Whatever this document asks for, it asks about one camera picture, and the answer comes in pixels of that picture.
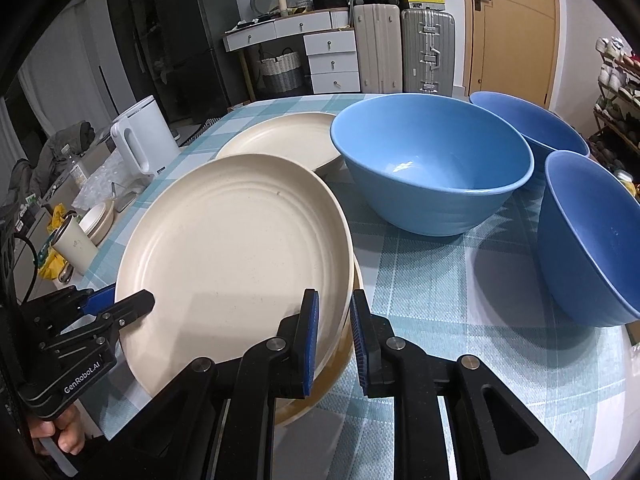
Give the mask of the person left hand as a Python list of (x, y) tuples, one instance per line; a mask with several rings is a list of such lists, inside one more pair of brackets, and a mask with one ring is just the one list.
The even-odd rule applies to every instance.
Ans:
[(27, 417), (32, 445), (37, 454), (49, 452), (40, 442), (45, 438), (58, 438), (58, 447), (63, 453), (77, 455), (85, 446), (86, 434), (80, 417), (80, 411), (72, 404), (55, 420), (43, 420), (30, 414)]

